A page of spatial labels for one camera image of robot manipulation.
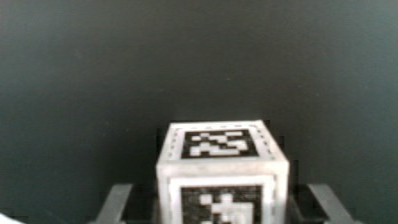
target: dark background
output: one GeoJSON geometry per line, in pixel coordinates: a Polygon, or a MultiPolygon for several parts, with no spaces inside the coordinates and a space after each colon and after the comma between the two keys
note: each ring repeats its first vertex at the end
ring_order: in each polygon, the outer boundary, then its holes
{"type": "Polygon", "coordinates": [[[0,1],[0,211],[26,223],[83,223],[112,183],[151,185],[172,120],[248,119],[293,179],[396,223],[396,113],[394,0],[0,1]]]}

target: white surface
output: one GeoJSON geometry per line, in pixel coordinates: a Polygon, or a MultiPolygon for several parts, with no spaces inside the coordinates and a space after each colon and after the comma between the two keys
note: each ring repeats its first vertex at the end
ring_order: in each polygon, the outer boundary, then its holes
{"type": "Polygon", "coordinates": [[[3,214],[0,214],[0,224],[23,224],[14,219],[10,219],[3,214]]]}

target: white cube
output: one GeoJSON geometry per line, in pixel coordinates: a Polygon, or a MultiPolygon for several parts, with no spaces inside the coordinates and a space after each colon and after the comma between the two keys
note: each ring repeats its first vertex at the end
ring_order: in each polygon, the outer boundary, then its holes
{"type": "Polygon", "coordinates": [[[172,123],[156,165],[161,224],[282,224],[287,166],[261,120],[172,123]]]}

